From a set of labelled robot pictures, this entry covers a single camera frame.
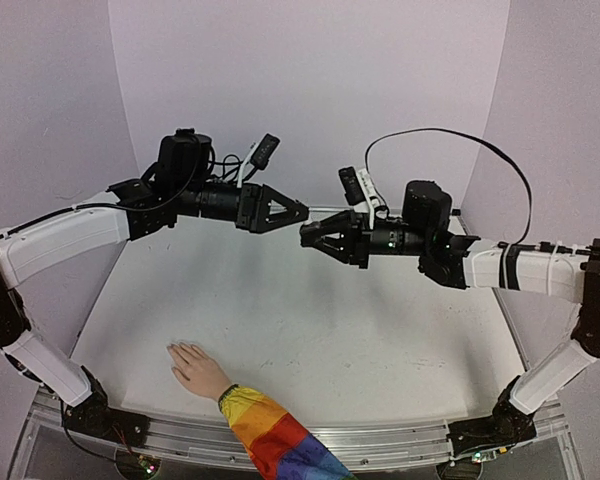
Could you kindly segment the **rainbow sleeve forearm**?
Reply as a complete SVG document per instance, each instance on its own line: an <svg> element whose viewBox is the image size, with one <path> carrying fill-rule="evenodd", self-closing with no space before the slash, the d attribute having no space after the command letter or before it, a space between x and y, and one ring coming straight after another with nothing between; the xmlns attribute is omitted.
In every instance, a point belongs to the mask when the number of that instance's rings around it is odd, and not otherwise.
<svg viewBox="0 0 600 480"><path fill-rule="evenodd" d="M221 413L264 479L353 479L341 461L267 395L237 384L218 402Z"/></svg>

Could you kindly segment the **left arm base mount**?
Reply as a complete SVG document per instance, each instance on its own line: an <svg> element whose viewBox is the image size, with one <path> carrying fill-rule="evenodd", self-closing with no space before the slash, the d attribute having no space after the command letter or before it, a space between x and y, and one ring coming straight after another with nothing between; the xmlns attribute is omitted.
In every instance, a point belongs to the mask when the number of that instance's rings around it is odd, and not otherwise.
<svg viewBox="0 0 600 480"><path fill-rule="evenodd" d="M76 406L65 406L63 426L71 432L118 442L129 447L144 447L148 436L148 416L113 408L101 383L86 372L91 388L87 398Z"/></svg>

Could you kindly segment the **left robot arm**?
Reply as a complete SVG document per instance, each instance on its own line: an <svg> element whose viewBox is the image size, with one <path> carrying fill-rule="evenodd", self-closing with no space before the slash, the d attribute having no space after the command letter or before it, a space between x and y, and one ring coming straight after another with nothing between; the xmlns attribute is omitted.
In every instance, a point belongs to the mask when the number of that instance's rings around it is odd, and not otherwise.
<svg viewBox="0 0 600 480"><path fill-rule="evenodd" d="M268 185L250 182L266 168L279 144L267 134L238 165L235 181L214 175L209 136L179 129L161 140L158 158L136 179L70 207L0 230L0 352L49 387L96 437L111 433L113 411L87 370L48 343L28 318L17 288L36 274L108 245L135 241L172 228L179 217L226 221L251 234L301 223L309 209Z"/></svg>

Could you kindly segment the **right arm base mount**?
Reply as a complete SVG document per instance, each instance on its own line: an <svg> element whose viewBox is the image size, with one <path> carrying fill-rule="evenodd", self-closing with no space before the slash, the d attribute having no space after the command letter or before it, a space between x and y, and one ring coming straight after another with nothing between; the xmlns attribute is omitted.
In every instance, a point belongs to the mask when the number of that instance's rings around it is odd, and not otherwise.
<svg viewBox="0 0 600 480"><path fill-rule="evenodd" d="M513 384L499 395L491 414L449 424L447 439L451 458L459 460L476 453L509 448L536 437L534 413L524 414L510 402Z"/></svg>

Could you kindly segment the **mannequin hand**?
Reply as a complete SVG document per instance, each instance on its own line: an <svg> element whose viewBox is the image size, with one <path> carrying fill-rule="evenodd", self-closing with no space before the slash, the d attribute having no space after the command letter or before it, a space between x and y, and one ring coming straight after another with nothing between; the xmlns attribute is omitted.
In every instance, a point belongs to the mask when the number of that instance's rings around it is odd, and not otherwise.
<svg viewBox="0 0 600 480"><path fill-rule="evenodd" d="M190 393L218 402L233 385L220 365L194 344L174 343L167 347L177 381Z"/></svg>

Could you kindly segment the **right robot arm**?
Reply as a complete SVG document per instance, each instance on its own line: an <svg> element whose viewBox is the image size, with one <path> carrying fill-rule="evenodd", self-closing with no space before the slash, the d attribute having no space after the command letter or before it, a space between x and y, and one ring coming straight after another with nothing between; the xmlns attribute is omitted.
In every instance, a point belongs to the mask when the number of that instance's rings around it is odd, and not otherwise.
<svg viewBox="0 0 600 480"><path fill-rule="evenodd" d="M361 269L373 255L414 256L419 272L440 286L530 292L578 305L568 339L513 383L505 400L515 410L534 413L600 361L600 239L524 245L453 234L451 198L432 181L407 184L399 217L380 218L377 208L370 202L304 225L301 244Z"/></svg>

